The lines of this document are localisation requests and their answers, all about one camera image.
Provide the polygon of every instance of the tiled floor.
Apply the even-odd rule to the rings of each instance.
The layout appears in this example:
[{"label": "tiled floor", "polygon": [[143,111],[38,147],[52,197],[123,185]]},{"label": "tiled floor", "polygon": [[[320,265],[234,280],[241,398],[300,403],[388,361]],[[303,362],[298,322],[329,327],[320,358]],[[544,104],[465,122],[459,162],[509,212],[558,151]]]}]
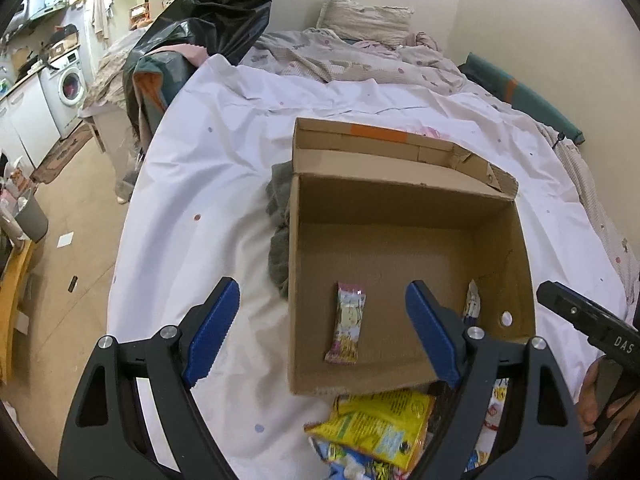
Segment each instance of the tiled floor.
[{"label": "tiled floor", "polygon": [[[0,397],[17,410],[21,427],[54,472],[76,385],[106,330],[107,299],[127,214],[127,205],[116,202],[113,185],[107,155],[89,140],[60,176],[36,193],[49,232],[36,248],[31,285],[21,304],[31,317],[29,335],[15,332],[15,374],[0,386]],[[56,248],[60,235],[71,231],[71,245]],[[78,283],[69,293],[74,275]]]}]

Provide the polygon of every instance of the white bed sheet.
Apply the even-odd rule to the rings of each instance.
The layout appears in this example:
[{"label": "white bed sheet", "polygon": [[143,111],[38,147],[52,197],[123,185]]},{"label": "white bed sheet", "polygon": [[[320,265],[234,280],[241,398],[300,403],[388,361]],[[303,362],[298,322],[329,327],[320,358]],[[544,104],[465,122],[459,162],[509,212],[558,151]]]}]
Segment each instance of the white bed sheet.
[{"label": "white bed sheet", "polygon": [[[435,128],[508,171],[520,186],[534,289],[558,280],[625,316],[620,278],[531,118],[501,113],[468,92],[442,96],[372,80],[322,84],[213,56],[176,96],[148,150],[122,232],[108,332],[121,342],[149,337],[177,324],[221,276],[238,281],[238,316],[193,395],[240,479],[326,476],[302,425],[325,418],[330,399],[288,393],[287,305],[267,274],[274,226],[264,187],[271,165],[290,159],[299,116]],[[596,350],[541,306],[536,322],[575,395]],[[158,459],[175,466],[148,388],[141,398]]]}]

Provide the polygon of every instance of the brown rug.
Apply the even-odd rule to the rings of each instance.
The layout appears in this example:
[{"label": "brown rug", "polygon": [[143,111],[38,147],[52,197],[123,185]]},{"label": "brown rug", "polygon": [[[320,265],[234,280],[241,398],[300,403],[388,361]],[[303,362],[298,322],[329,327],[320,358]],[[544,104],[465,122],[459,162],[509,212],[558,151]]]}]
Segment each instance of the brown rug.
[{"label": "brown rug", "polygon": [[42,184],[53,182],[60,171],[92,137],[91,127],[86,123],[81,123],[66,139],[55,143],[38,169],[33,172],[31,179]]}]

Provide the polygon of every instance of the yellow snack bag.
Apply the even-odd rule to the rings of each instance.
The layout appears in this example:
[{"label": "yellow snack bag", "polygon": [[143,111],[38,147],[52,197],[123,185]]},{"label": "yellow snack bag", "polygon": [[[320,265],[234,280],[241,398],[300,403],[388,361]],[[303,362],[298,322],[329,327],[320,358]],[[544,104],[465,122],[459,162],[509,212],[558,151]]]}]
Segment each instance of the yellow snack bag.
[{"label": "yellow snack bag", "polygon": [[305,431],[407,471],[420,456],[433,404],[411,390],[338,397],[330,420]]}]

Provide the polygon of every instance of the gray trash bin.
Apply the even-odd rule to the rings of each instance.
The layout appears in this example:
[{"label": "gray trash bin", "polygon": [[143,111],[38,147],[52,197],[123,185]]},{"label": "gray trash bin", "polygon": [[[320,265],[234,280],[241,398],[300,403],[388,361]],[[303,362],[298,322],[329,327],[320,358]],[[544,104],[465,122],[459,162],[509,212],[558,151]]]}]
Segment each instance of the gray trash bin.
[{"label": "gray trash bin", "polygon": [[43,213],[40,205],[33,195],[33,190],[28,189],[22,195],[27,199],[27,203],[15,216],[15,221],[31,240],[39,242],[47,234],[49,229],[49,219]]}]

